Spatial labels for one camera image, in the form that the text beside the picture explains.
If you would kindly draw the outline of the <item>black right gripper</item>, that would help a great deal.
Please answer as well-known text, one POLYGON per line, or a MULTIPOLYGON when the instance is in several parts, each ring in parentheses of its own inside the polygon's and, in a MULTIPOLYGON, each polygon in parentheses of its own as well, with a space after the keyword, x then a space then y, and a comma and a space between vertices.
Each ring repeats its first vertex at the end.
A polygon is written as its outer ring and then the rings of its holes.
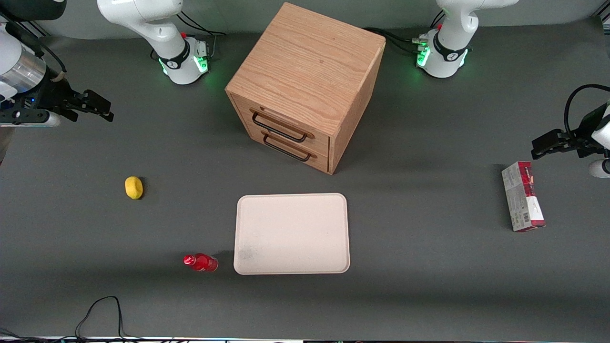
POLYGON ((61 117, 76 121, 78 112, 94 113, 113 122, 111 102, 91 90, 74 91, 66 80, 42 81, 26 93, 20 94, 20 123, 59 123, 61 117))

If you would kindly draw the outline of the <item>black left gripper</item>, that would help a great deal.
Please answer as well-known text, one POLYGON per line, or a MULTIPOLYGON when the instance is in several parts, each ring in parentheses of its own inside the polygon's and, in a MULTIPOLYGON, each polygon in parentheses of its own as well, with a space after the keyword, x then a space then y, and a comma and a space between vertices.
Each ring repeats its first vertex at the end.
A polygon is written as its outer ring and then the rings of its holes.
POLYGON ((586 158, 592 155, 609 156, 609 144, 606 146, 593 137, 593 133, 602 128, 609 127, 609 107, 599 106, 582 117, 581 123, 575 130, 571 130, 569 123, 570 107, 564 110, 564 128, 555 129, 541 135, 531 142, 531 157, 538 160, 543 156, 568 152, 570 148, 576 150, 578 158, 586 158))

